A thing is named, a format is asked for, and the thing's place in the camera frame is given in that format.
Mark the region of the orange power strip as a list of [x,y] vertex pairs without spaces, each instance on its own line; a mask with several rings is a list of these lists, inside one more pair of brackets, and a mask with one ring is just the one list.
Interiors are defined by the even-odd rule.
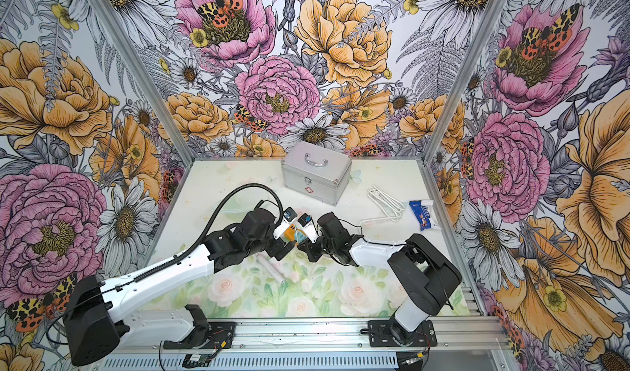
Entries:
[[298,233],[295,225],[290,225],[283,233],[283,237],[287,242],[297,242],[296,233]]

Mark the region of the white electric toothbrush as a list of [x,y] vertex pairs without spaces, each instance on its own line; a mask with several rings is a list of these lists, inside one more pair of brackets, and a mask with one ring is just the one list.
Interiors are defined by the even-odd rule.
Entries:
[[255,257],[257,262],[270,275],[272,279],[274,279],[278,284],[283,284],[285,282],[284,275],[272,263],[272,261],[267,256],[265,256],[264,253],[258,253]]

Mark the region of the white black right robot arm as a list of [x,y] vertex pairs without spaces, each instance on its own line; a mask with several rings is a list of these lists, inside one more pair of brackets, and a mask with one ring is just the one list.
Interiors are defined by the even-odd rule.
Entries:
[[450,305],[450,298],[463,281],[461,272],[425,236],[415,233],[400,244],[369,241],[352,234],[334,213],[314,222],[304,214],[297,218],[305,239],[298,241],[312,263],[328,256],[343,266],[374,267],[394,274],[407,298],[386,322],[370,322],[363,334],[370,346],[435,346],[428,319]]

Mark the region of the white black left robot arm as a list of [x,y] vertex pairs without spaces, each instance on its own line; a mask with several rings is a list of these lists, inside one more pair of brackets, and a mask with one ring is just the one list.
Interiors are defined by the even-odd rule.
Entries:
[[277,215],[257,203],[241,222],[213,231],[211,226],[218,217],[214,212],[185,251],[131,274],[104,281],[90,276],[77,282],[67,310],[59,317],[72,364],[93,364],[134,341],[160,341],[177,349],[207,344],[211,327],[198,305],[186,305],[183,312],[155,319],[143,319],[136,311],[187,282],[217,274],[260,252],[283,259],[291,246],[282,236],[297,215],[282,205],[277,194],[272,198],[279,209]]

